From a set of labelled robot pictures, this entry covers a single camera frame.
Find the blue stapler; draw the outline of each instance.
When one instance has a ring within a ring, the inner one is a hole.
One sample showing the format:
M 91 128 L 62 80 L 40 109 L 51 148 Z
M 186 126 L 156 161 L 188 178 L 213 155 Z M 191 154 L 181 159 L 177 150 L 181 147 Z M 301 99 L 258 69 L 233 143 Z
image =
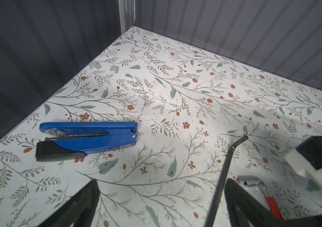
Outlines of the blue stapler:
M 48 162 L 85 157 L 133 146 L 136 122 L 45 122 L 40 131 L 56 137 L 36 145 L 36 161 Z

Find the green leaf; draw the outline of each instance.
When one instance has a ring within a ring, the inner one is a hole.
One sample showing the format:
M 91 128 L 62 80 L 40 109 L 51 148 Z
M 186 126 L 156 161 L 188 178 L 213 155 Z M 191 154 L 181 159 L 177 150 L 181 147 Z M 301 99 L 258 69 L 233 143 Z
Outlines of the green leaf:
M 264 119 L 266 119 L 262 114 L 260 114 L 258 111 L 254 110 L 253 114 L 256 115 L 257 117 L 263 117 Z
M 183 86 L 183 87 L 185 87 L 185 88 L 186 88 L 187 86 L 189 86 L 189 85 L 190 85 L 190 82 L 186 82 L 186 83 L 182 84 L 182 86 Z
M 105 98 L 108 95 L 108 88 L 103 91 L 101 98 Z
M 175 156 L 174 161 L 171 163 L 169 170 L 167 172 L 168 176 L 173 177 L 176 174 L 176 166 L 177 166 L 177 161 L 176 161 L 176 156 Z
M 194 186 L 194 187 L 199 187 L 199 188 L 201 188 L 201 189 L 202 189 L 202 187 L 201 187 L 199 184 L 194 183 L 194 182 L 192 182 L 191 180 L 187 180 L 187 181 L 186 181 L 186 184 L 189 184 L 189 185 Z
M 176 90 L 172 87 L 170 92 L 171 99 L 175 98 L 175 95 L 176 95 Z
M 297 97 L 297 96 L 296 96 L 296 98 L 297 98 L 298 100 L 300 100 L 301 102 L 304 102 L 304 101 L 302 101 L 299 97 Z
M 141 67 L 139 65 L 134 65 L 132 67 L 129 67 L 130 69 L 141 69 Z
M 155 77 L 155 79 L 160 83 L 160 84 L 162 84 L 163 85 L 163 83 L 162 83 L 162 81 L 161 80 L 159 80 L 158 78 L 156 78 Z
M 56 204 L 56 205 L 54 206 L 54 209 L 55 209 L 56 207 L 60 206 L 60 205 L 61 205 L 61 202 L 59 202 L 58 204 Z
M 95 106 L 87 105 L 87 106 L 80 106 L 80 107 L 84 109 L 91 109 L 91 108 L 94 108 Z
M 275 155 L 275 156 L 277 156 L 277 157 L 280 157 L 276 152 L 272 151 L 271 149 L 270 149 L 270 152 L 271 152 L 273 155 Z
M 62 92 L 62 91 L 64 91 L 65 89 L 67 89 L 68 87 L 66 87 L 66 88 L 61 88 L 59 91 L 58 91 L 58 93 L 57 94 L 59 94 L 60 92 Z
M 309 179 L 305 189 L 309 192 L 312 192 L 312 191 L 319 191 L 320 187 L 315 183 L 315 181 L 313 181 L 312 179 Z
M 99 169 L 99 173 L 100 174 L 106 174 L 108 173 L 108 171 L 113 168 L 113 166 L 115 166 L 118 162 L 118 158 L 115 159 L 115 160 L 112 160 L 112 161 L 106 161 L 106 162 L 103 162 L 102 164 L 100 164 L 98 166 L 98 169 Z
M 152 207 L 145 206 L 145 208 L 146 208 L 146 211 L 150 214 L 150 216 L 151 216 L 153 222 L 155 223 L 155 225 L 157 227 L 160 227 L 159 218 L 155 214 L 155 211 L 152 209 Z
M 256 149 L 256 151 L 257 151 L 258 153 L 261 153 L 261 152 L 259 151 L 258 146 L 257 146 L 255 143 L 252 143 L 252 146 Z
M 244 135 L 247 135 L 248 134 L 248 129 L 247 129 L 247 126 L 243 126 L 243 131 L 244 131 Z
M 283 111 L 282 107 L 279 107 L 278 109 L 279 109 L 279 111 L 281 111 L 281 113 L 285 116 L 285 112 Z
M 46 103 L 44 104 L 44 107 L 45 107 L 45 116 L 46 116 L 50 112 L 51 107 Z

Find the stapler label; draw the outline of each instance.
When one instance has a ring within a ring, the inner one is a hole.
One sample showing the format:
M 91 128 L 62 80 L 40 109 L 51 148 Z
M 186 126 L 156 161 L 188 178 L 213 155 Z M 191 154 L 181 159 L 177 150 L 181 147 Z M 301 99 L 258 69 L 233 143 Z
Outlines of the stapler label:
M 132 146 L 132 143 L 131 144 L 126 144 L 126 145 L 120 146 L 119 149 L 127 148 L 127 147 L 130 147 L 130 146 Z

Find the red flower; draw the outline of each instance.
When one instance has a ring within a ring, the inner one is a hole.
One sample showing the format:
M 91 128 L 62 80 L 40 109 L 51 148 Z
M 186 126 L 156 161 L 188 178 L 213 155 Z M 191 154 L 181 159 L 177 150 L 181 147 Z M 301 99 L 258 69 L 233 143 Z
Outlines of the red flower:
M 144 166 L 143 169 L 140 168 L 141 174 L 143 175 L 144 173 L 147 173 L 146 167 Z
M 190 126 L 188 122 L 183 122 L 182 124 L 184 125 L 184 129 L 188 129 Z
M 81 157 L 81 158 L 75 158 L 74 162 L 77 163 L 78 161 L 83 162 L 84 161 L 84 158 L 83 157 Z
M 239 179 L 239 177 L 237 177 L 237 178 L 236 178 L 235 176 L 233 176 L 233 179 L 234 179 L 234 181 L 235 181 L 236 183 L 238 183 L 238 184 L 240 183 L 240 179 Z
M 31 151 L 32 150 L 32 148 L 26 148 L 25 150 L 24 150 L 24 153 L 27 153 L 27 152 L 29 152 L 29 151 Z
M 88 113 L 85 113 L 84 115 L 82 114 L 82 115 L 80 115 L 80 118 L 82 119 L 82 120 L 86 120 L 86 119 L 88 119 L 88 117 L 90 117 L 90 115 L 88 114 Z
M 196 166 L 193 165 L 193 164 L 194 164 L 193 161 L 190 161 L 190 163 L 187 164 L 190 167 L 191 170 L 193 170 L 193 168 L 196 168 Z

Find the chrome metal piece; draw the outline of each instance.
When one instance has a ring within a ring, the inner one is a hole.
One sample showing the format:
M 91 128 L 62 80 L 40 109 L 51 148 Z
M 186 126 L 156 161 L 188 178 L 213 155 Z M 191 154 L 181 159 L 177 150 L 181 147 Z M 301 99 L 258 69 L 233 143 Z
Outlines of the chrome metal piece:
M 58 130 L 58 129 L 46 129 L 44 130 L 44 133 L 45 134 L 48 134 L 48 135 L 53 135 L 53 136 L 65 136 L 65 132 L 62 131 L 62 130 Z

